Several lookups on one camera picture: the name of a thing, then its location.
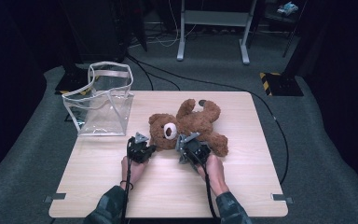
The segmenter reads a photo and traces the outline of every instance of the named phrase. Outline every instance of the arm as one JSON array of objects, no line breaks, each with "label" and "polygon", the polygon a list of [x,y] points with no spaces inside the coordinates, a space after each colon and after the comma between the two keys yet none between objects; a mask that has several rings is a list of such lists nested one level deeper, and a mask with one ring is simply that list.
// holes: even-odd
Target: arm
[{"label": "arm", "polygon": [[[210,155],[206,161],[206,171],[209,175],[211,189],[216,196],[217,207],[221,217],[221,223],[243,223],[251,224],[252,221],[246,214],[243,207],[229,191],[225,181],[223,163],[215,155]],[[205,180],[205,173],[201,166],[198,166],[198,172]]]},{"label": "arm", "polygon": [[[148,161],[144,163],[131,163],[131,179],[130,183],[135,183],[141,178],[142,173]],[[124,157],[121,161],[121,176],[122,180],[127,179],[128,160]],[[90,223],[119,223],[121,218],[121,211],[123,209],[125,188],[128,183],[121,182],[119,186],[114,186],[108,190],[98,201],[97,207],[84,219],[84,224]]]}]

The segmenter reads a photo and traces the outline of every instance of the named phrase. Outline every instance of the dark green sleeve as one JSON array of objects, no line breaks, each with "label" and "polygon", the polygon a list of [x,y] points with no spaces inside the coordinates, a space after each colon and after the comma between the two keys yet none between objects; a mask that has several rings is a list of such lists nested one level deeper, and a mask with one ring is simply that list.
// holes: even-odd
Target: dark green sleeve
[{"label": "dark green sleeve", "polygon": [[123,209],[125,191],[120,186],[114,186],[108,190],[98,202],[97,207],[92,211],[83,223],[119,223],[121,210]]},{"label": "dark green sleeve", "polygon": [[252,224],[252,220],[230,191],[220,194],[216,203],[222,224]]}]

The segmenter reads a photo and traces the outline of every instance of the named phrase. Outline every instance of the transparent tote bag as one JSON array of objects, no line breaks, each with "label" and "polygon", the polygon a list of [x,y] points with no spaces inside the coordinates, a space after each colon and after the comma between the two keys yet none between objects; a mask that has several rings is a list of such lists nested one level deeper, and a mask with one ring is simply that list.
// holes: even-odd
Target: transparent tote bag
[{"label": "transparent tote bag", "polygon": [[79,135],[126,135],[133,82],[130,67],[121,63],[93,63],[89,84],[62,95]]}]

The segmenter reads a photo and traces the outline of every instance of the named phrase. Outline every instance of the brown teddy bear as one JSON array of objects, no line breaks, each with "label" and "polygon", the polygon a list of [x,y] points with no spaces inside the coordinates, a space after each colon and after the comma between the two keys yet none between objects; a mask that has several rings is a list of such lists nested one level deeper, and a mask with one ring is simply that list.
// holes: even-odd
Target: brown teddy bear
[{"label": "brown teddy bear", "polygon": [[189,136],[200,133],[197,139],[207,142],[216,156],[228,154],[227,138],[213,131],[213,122],[220,116],[220,107],[212,101],[200,101],[202,111],[193,111],[196,101],[185,100],[176,117],[170,114],[154,114],[149,118],[150,145],[156,145],[157,151],[174,149],[179,134]]}]

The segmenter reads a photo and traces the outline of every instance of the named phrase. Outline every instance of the wooden tabletop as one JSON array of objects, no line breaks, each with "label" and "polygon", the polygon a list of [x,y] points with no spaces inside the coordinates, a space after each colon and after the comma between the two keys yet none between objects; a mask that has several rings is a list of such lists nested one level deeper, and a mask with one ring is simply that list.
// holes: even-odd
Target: wooden tabletop
[{"label": "wooden tabletop", "polygon": [[[85,217],[101,196],[121,181],[121,160],[130,137],[150,137],[148,118],[156,113],[176,115],[189,98],[212,100],[220,106],[213,124],[228,138],[228,155],[222,158],[226,182],[250,217],[284,217],[284,202],[269,148],[251,95],[243,91],[132,91],[131,115],[126,136],[79,136],[54,200],[52,217]],[[202,110],[196,105],[195,110]],[[216,214],[218,209],[213,205]],[[126,217],[211,217],[205,182],[190,164],[179,164],[174,149],[152,155],[142,178],[130,191]]]}]

